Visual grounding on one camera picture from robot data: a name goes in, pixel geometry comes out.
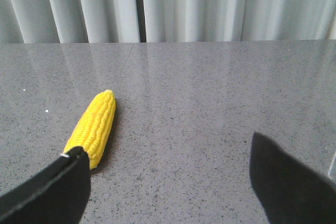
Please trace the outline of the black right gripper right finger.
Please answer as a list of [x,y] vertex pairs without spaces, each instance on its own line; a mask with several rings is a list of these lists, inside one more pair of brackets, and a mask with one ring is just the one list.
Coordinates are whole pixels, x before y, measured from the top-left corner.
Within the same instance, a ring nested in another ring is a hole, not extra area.
[[270,223],[335,223],[335,183],[253,134],[249,176]]

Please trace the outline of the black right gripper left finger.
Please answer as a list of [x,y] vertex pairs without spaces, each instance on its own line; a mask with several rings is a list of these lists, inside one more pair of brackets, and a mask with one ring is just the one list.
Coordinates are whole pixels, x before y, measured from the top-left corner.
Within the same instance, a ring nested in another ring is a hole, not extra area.
[[89,157],[77,146],[1,196],[1,223],[79,223],[90,191]]

